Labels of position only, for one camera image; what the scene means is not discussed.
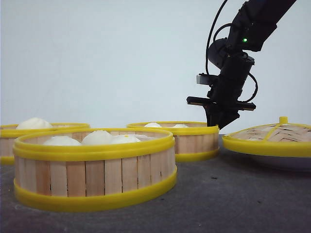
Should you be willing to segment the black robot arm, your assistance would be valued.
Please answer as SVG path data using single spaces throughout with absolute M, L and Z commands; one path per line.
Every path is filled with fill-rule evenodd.
M 293 0 L 249 0 L 238 10 L 233 21 L 210 30 L 206 47 L 206 63 L 220 69 L 219 75 L 210 72 L 196 76 L 198 84 L 208 85 L 206 98 L 187 97 L 189 105 L 202 106 L 207 126 L 224 128 L 240 117 L 239 111 L 253 111 L 252 99 L 239 97 L 255 64 L 247 51 L 261 51 L 264 42 L 277 28 L 277 23 L 294 4 Z

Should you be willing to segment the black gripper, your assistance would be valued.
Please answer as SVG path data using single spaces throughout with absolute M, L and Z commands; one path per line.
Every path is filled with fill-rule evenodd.
M 224 128 L 240 117 L 238 111 L 253 111 L 256 106 L 249 101 L 239 101 L 242 88 L 249 75 L 254 58 L 246 53 L 235 54 L 225 59 L 221 72 L 211 86 L 207 98 L 187 97 L 187 104 L 203 106 L 207 126 Z

